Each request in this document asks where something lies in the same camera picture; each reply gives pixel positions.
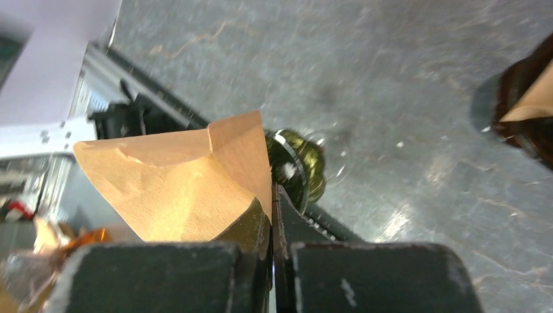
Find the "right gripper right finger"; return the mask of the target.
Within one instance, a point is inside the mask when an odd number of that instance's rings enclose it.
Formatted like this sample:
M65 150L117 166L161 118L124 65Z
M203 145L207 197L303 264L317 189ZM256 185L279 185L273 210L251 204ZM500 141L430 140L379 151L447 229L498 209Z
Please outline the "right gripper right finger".
M273 188L278 312L481 312L462 260L426 242L331 240Z

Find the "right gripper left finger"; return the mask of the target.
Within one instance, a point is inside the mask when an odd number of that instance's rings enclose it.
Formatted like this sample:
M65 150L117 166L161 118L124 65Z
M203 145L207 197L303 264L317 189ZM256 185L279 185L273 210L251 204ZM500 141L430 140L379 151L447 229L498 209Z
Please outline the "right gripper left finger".
M97 243L65 262L45 312L267 312L271 225L259 201L196 243Z

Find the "dark dripper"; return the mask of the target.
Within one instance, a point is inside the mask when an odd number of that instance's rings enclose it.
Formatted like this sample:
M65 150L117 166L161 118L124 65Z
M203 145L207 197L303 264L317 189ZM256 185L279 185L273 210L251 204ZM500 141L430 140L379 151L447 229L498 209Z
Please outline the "dark dripper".
M284 187L296 210L303 214L325 191L323 149L288 128L266 130L265 140L273 182Z

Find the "brown dripper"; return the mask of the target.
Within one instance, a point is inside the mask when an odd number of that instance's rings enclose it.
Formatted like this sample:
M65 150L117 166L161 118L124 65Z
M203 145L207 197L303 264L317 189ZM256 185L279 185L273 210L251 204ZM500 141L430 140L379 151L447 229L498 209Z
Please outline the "brown dripper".
M502 73L497 99L498 136L552 168L552 35Z

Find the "brown paper coffee filter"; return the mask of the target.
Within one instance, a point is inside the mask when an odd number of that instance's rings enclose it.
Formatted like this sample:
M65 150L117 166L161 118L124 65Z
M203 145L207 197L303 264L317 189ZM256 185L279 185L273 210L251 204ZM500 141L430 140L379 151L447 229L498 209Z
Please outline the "brown paper coffee filter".
M552 61L500 122L552 117Z

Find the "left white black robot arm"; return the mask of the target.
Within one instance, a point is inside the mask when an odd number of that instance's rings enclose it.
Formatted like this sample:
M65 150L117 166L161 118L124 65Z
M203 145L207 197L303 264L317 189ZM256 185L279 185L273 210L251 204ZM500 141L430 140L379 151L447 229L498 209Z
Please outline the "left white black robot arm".
M207 121L187 108L163 110L154 105L111 104L58 123L1 127L1 162L44 155L71 155L78 142L115 139L156 132L202 129Z

